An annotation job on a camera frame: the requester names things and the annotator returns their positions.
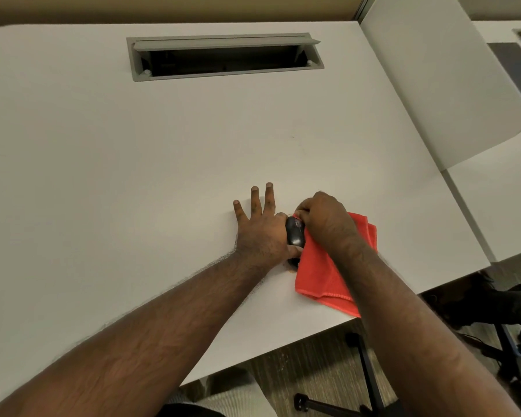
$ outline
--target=chair leg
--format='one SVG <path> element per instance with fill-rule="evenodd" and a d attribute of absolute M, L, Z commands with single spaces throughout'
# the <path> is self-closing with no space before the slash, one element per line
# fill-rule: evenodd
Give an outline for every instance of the chair leg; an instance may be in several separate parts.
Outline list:
<path fill-rule="evenodd" d="M 370 406 L 374 413 L 379 413 L 384 409 L 384 402 L 380 396 L 380 390 L 376 383 L 375 371 L 370 364 L 370 359 L 363 338 L 359 334 L 349 332 L 346 334 L 346 343 L 348 347 L 357 348 L 359 350 L 359 357 L 361 358 L 361 365 L 363 367 L 365 383 L 367 385 Z"/>
<path fill-rule="evenodd" d="M 313 401 L 305 394 L 295 394 L 295 396 L 293 397 L 293 405 L 297 411 L 303 411 L 304 413 L 306 413 L 310 409 L 318 411 L 319 413 L 331 415 L 333 417 L 363 416 L 363 414 L 357 411 L 352 411 L 346 408 L 336 407 L 335 405 L 321 403 L 320 401 Z"/>

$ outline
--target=right hand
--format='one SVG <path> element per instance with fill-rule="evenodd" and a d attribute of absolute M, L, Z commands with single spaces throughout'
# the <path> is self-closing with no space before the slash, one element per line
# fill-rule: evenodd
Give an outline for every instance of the right hand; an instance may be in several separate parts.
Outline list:
<path fill-rule="evenodd" d="M 333 196 L 317 192 L 297 207 L 295 215 L 305 223 L 314 240 L 330 255 L 349 239 L 361 239 L 354 220 Z"/>

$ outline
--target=forearm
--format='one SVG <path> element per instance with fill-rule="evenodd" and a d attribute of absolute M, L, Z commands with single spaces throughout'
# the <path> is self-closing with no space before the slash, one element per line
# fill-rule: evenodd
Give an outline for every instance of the forearm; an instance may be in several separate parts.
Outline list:
<path fill-rule="evenodd" d="M 398 397 L 417 415 L 521 415 L 459 339 L 360 237 L 331 253 Z"/>
<path fill-rule="evenodd" d="M 81 343 L 0 417 L 154 416 L 268 269 L 233 253 Z"/>

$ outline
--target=black chair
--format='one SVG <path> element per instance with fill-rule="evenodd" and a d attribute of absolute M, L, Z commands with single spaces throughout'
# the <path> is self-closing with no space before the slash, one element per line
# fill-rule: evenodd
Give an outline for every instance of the black chair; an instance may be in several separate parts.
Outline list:
<path fill-rule="evenodd" d="M 380 391 L 378 390 L 378 385 L 376 384 L 375 372 L 370 364 L 363 338 L 359 334 L 349 332 L 346 334 L 346 343 L 348 347 L 357 348 L 359 350 L 365 383 L 367 384 L 370 407 L 372 410 L 365 405 L 362 405 L 359 411 L 348 410 L 342 407 L 336 407 L 335 405 L 312 400 L 305 394 L 295 394 L 293 397 L 293 405 L 295 409 L 305 413 L 308 410 L 315 410 L 334 417 L 407 417 L 409 414 L 406 413 L 399 401 L 384 407 Z"/>

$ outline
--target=chair caster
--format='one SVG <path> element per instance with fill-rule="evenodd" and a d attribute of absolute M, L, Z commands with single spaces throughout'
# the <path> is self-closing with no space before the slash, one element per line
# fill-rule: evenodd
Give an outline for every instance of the chair caster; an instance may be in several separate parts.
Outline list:
<path fill-rule="evenodd" d="M 305 394 L 295 394 L 295 396 L 293 397 L 293 407 L 295 407 L 297 411 L 303 411 L 304 413 L 306 413 L 307 411 L 309 411 L 309 406 L 307 406 L 308 400 L 309 397 Z"/>

